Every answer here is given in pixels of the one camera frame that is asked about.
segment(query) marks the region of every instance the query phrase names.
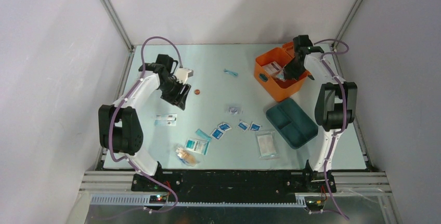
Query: gray wall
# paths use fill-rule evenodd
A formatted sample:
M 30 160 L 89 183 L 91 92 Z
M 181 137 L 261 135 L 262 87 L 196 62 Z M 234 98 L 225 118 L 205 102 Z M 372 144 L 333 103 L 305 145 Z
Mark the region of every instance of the gray wall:
M 365 0 L 343 39 L 368 151 L 404 223 L 439 223 L 441 0 Z
M 0 223 L 65 223 L 127 56 L 99 0 L 0 0 Z

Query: orange container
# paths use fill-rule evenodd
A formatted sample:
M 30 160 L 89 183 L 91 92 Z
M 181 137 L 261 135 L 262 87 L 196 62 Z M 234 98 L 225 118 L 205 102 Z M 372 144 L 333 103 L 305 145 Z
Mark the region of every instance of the orange container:
M 284 67 L 293 57 L 294 48 L 293 43 L 290 42 L 284 44 L 282 47 L 276 47 L 256 58 L 254 77 L 277 102 L 281 102 L 283 99 L 289 98 L 292 94 L 298 92 L 308 77 L 308 71 L 304 72 L 298 81 L 281 81 L 271 77 L 271 75 L 263 69 L 263 66 L 275 61 L 281 67 Z

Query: metal frame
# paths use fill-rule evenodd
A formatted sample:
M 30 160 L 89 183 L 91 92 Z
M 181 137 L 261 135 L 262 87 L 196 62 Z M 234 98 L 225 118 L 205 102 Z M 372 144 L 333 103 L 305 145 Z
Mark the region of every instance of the metal frame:
M 123 42 L 125 43 L 129 55 L 127 57 L 126 64 L 123 69 L 123 74 L 121 76 L 120 83 L 116 92 L 115 98 L 118 98 L 124 91 L 124 86 L 127 82 L 128 73 L 133 61 L 134 56 L 134 46 L 130 41 L 130 38 L 126 31 L 124 30 L 123 24 L 118 17 L 115 9 L 113 8 L 110 0 L 101 0 L 103 7 L 109 14 L 110 19 L 115 25 L 116 30 L 121 36 Z M 356 12 L 358 11 L 363 0 L 355 0 L 352 5 L 344 23 L 339 29 L 336 39 L 341 39 L 346 30 L 348 29 L 350 23 L 352 22 Z M 342 75 L 340 63 L 338 57 L 334 58 L 337 71 Z M 374 168 L 369 160 L 368 148 L 363 139 L 361 129 L 357 119 L 354 121 L 355 131 L 360 143 L 360 147 L 363 155 L 365 156 L 365 161 L 368 165 L 368 169 L 365 172 L 352 172 L 352 171 L 333 171 L 335 185 L 337 192 L 334 193 L 336 197 L 346 197 L 346 196 L 377 196 L 378 203 L 381 206 L 383 218 L 386 223 L 401 223 L 399 213 L 397 212 L 396 204 L 393 199 L 392 190 L 386 177 L 385 172 L 373 172 Z M 100 149 L 99 154 L 96 159 L 95 168 L 97 164 L 105 158 L 106 150 Z M 133 205 L 128 203 L 133 199 L 145 199 L 146 195 L 158 194 L 158 192 L 132 192 L 132 180 L 135 172 L 132 171 L 87 171 L 84 173 L 84 177 L 79 189 L 79 195 L 83 193 L 91 194 L 92 198 L 95 197 L 109 197 L 115 196 L 116 198 L 122 197 L 125 202 L 117 202 L 119 205 Z M 296 193 L 299 199 L 304 199 L 304 197 L 310 196 L 320 196 L 320 193 Z M 181 203 L 182 206 L 217 206 L 216 204 L 210 203 Z

